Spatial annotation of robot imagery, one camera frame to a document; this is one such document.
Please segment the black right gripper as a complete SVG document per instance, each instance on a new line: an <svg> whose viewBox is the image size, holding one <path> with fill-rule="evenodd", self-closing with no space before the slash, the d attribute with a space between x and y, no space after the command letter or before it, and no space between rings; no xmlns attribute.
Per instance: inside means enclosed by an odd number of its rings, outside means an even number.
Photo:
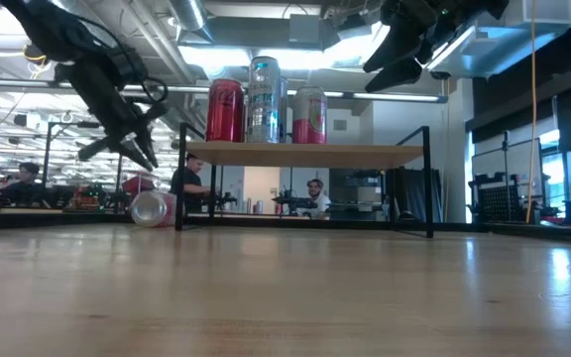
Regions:
<svg viewBox="0 0 571 357"><path fill-rule="evenodd" d="M399 85L415 84L422 66L414 56L432 50L456 37L458 29L489 13L500 19L509 0L388 0L381 8L381 21L390 29L363 65L364 72L383 68L365 86L368 93Z"/></svg>

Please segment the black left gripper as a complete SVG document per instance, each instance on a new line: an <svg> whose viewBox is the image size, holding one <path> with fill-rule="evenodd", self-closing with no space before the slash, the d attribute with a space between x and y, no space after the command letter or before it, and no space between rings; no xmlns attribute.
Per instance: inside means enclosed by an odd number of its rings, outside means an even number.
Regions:
<svg viewBox="0 0 571 357"><path fill-rule="evenodd" d="M83 61L56 66L55 83L68 81L104 128L106 136L78 151L82 161L104 150L128 157L147 171L159 166L155 155L150 123L165 115L162 102L151 103L144 112L137 102L143 98L125 98L96 64Z"/></svg>

